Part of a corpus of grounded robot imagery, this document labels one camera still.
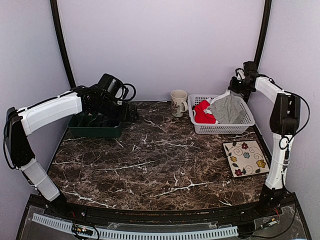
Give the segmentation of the grey underwear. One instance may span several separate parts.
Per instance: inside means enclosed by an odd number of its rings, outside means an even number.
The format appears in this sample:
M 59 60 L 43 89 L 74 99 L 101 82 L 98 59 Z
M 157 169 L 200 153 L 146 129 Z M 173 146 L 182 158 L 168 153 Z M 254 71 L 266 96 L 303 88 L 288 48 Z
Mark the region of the grey underwear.
M 241 104 L 230 90 L 214 97 L 204 112 L 213 115 L 219 124 L 240 124 L 245 116 Z

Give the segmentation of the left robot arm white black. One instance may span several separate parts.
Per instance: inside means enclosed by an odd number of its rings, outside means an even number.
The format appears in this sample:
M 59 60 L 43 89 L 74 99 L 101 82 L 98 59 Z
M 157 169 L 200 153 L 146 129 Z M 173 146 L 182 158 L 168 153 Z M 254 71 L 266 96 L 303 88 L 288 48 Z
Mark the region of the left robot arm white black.
M 56 121 L 80 113 L 98 113 L 111 120 L 132 123 L 138 118 L 137 107 L 130 102 L 137 94 L 131 83 L 123 83 L 110 74 L 103 74 L 92 86 L 76 86 L 70 90 L 6 113 L 2 133 L 2 148 L 8 167 L 20 170 L 31 185 L 51 203 L 51 210 L 60 218 L 67 218 L 70 206 L 64 195 L 37 161 L 28 136 Z

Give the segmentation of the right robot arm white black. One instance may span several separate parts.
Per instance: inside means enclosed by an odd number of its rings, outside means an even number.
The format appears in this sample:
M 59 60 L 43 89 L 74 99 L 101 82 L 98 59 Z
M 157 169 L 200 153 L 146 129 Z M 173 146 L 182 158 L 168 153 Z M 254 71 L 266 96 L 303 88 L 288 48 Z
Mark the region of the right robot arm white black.
M 284 198 L 292 144 L 295 136 L 301 131 L 301 101 L 304 99 L 282 89 L 272 78 L 258 73 L 253 61 L 246 61 L 243 68 L 235 70 L 235 76 L 231 78 L 228 89 L 241 95 L 260 92 L 273 103 L 269 120 L 273 134 L 272 160 L 259 201 L 255 205 L 255 213 L 260 217 L 266 217 Z

